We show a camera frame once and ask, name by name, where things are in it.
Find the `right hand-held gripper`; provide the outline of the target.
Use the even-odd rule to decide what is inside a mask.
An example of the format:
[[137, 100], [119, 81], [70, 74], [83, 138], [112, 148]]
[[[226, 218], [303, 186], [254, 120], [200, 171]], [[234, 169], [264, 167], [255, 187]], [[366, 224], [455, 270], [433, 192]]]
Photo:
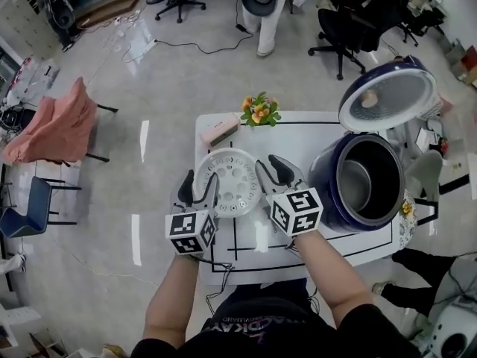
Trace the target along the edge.
[[323, 212], [317, 190], [306, 188], [303, 173], [287, 159], [270, 154], [268, 160], [276, 177], [272, 177], [261, 160], [255, 163], [255, 173], [267, 195], [274, 226], [289, 237], [317, 230]]

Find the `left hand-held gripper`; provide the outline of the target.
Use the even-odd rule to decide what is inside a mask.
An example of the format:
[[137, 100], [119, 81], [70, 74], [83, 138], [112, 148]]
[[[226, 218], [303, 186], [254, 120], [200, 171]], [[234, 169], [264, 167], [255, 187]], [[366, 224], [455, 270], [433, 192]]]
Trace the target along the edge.
[[170, 213], [165, 217], [165, 237], [178, 255], [206, 252], [218, 230], [215, 207], [219, 177], [212, 173], [199, 192], [194, 174], [189, 169], [180, 176], [170, 195]]

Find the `white perforated steamer tray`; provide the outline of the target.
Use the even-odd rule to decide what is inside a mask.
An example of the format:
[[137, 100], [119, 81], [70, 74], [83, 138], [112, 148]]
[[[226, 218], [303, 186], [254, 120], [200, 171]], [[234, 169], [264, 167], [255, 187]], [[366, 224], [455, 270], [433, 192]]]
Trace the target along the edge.
[[216, 174], [217, 216], [231, 219], [249, 213], [262, 196], [255, 163], [253, 156], [238, 148], [219, 148], [208, 153], [195, 169], [194, 194], [202, 196], [208, 180]]

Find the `dark metal pot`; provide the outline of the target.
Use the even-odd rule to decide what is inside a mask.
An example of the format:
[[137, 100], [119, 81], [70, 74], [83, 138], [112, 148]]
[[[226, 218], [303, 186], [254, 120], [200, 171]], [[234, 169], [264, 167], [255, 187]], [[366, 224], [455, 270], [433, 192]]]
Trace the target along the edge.
[[343, 217], [359, 230], [390, 223], [403, 199], [402, 164], [390, 143], [376, 134], [350, 136], [339, 153], [335, 181]]

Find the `person's right forearm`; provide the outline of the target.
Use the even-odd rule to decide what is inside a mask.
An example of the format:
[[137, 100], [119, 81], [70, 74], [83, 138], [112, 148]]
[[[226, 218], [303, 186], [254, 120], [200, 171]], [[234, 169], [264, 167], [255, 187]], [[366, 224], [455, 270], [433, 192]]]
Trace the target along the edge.
[[373, 303], [358, 272], [319, 232], [300, 234], [294, 244], [337, 327], [353, 309]]

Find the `person's left forearm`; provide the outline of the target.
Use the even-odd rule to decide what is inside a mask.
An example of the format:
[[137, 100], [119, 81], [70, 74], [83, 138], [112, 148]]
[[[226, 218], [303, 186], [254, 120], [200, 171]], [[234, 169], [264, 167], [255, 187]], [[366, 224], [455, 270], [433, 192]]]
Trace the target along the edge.
[[199, 264], [175, 256], [145, 314], [145, 339], [159, 339], [175, 348], [186, 340], [192, 314]]

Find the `pink digital clock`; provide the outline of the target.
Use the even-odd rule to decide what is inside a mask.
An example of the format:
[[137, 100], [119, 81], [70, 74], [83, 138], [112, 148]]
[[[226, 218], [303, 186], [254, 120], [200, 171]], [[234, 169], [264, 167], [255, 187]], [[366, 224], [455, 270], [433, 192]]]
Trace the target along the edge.
[[202, 132], [200, 139], [204, 145], [210, 148], [215, 147], [218, 143], [234, 134], [239, 129], [240, 124], [241, 122], [235, 114], [228, 113], [211, 128]]

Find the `potted orange flowers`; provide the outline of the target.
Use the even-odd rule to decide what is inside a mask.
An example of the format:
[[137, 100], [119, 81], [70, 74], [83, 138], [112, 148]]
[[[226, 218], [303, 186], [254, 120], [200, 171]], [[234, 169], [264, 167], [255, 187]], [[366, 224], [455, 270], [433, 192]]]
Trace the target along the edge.
[[263, 125], [274, 127], [282, 119], [278, 101], [275, 98], [269, 98], [265, 91], [257, 96], [246, 96], [241, 110], [240, 120], [250, 127]]

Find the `person's dark trousers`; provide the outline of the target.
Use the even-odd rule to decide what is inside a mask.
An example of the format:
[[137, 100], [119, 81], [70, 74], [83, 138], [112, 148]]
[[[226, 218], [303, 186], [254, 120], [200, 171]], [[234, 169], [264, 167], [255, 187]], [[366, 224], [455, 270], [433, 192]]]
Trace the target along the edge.
[[262, 285], [250, 284], [237, 286], [226, 302], [236, 302], [253, 298], [282, 298], [302, 308], [310, 307], [309, 294], [306, 289], [307, 279], [287, 280], [272, 283], [264, 288]]

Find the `floral round stool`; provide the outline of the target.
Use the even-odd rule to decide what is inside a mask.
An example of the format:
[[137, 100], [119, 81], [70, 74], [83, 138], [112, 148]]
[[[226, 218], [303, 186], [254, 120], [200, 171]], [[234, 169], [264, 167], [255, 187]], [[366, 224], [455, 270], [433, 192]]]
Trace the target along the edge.
[[408, 243], [411, 241], [412, 236], [414, 235], [415, 228], [417, 226], [417, 217], [415, 214], [416, 204], [411, 194], [407, 189], [404, 190], [403, 200], [413, 201], [414, 212], [412, 215], [404, 217], [400, 213], [399, 209], [399, 249], [404, 249]]

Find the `grey-green plastic chair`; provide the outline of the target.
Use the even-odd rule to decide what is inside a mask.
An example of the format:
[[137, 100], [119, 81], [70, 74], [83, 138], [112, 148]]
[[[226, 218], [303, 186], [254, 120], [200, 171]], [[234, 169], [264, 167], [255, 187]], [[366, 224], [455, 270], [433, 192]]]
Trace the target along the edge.
[[443, 158], [436, 150], [421, 154], [405, 170], [405, 188], [411, 194], [420, 196], [423, 189], [428, 201], [439, 200], [439, 177], [443, 168]]

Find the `chair draped with pink cloth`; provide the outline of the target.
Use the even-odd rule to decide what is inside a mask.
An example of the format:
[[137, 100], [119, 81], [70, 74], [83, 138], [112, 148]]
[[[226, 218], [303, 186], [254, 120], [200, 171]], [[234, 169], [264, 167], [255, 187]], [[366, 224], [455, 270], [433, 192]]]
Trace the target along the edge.
[[83, 78], [79, 77], [66, 95], [42, 97], [32, 120], [3, 148], [0, 160], [9, 165], [38, 160], [56, 164], [82, 160], [88, 154], [98, 109], [118, 111], [92, 100]]

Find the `blue chair with black legs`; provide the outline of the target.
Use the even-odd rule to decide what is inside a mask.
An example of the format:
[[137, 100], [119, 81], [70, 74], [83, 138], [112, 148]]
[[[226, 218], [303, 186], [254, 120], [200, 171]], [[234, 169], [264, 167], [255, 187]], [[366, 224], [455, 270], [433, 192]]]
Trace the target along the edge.
[[50, 215], [59, 214], [51, 211], [54, 190], [82, 190], [79, 186], [68, 186], [64, 183], [64, 180], [32, 177], [27, 213], [21, 215], [13, 208], [7, 208], [0, 218], [2, 235], [9, 239], [36, 236], [45, 233], [49, 225], [76, 225], [77, 222], [49, 220]]

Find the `wooden step platform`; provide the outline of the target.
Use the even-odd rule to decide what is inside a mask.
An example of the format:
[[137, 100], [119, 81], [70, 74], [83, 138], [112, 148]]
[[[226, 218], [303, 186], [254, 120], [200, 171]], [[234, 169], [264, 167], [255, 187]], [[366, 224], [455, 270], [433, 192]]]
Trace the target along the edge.
[[92, 0], [74, 9], [75, 24], [87, 29], [131, 12], [139, 0]]

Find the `grey lockers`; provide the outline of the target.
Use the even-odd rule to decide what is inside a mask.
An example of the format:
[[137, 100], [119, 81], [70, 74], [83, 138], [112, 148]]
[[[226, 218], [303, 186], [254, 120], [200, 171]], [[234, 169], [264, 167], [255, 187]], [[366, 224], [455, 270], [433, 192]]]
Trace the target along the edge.
[[0, 37], [21, 59], [46, 60], [57, 44], [37, 0], [0, 0]]

